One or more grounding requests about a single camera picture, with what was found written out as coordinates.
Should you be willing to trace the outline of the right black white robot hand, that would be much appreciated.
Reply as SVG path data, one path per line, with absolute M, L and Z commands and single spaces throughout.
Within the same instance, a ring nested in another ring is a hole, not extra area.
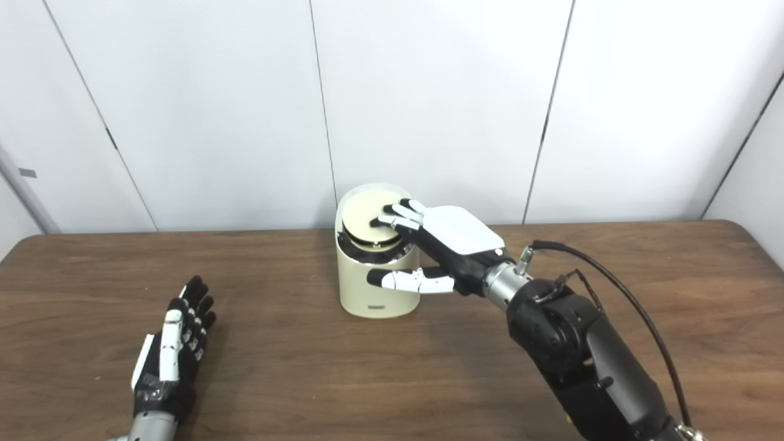
M 373 287 L 401 292 L 485 296 L 483 281 L 491 269 L 512 263 L 504 240 L 479 218 L 458 206 L 428 208 L 403 198 L 383 207 L 372 228 L 387 227 L 430 257 L 434 267 L 372 269 L 366 281 Z

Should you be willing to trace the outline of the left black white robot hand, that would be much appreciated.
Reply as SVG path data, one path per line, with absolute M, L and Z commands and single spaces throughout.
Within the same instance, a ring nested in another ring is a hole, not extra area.
M 197 400 L 196 378 L 216 322 L 214 298 L 201 276 L 193 276 L 169 301 L 162 327 L 148 333 L 132 374 L 133 416 L 164 412 L 182 422 Z

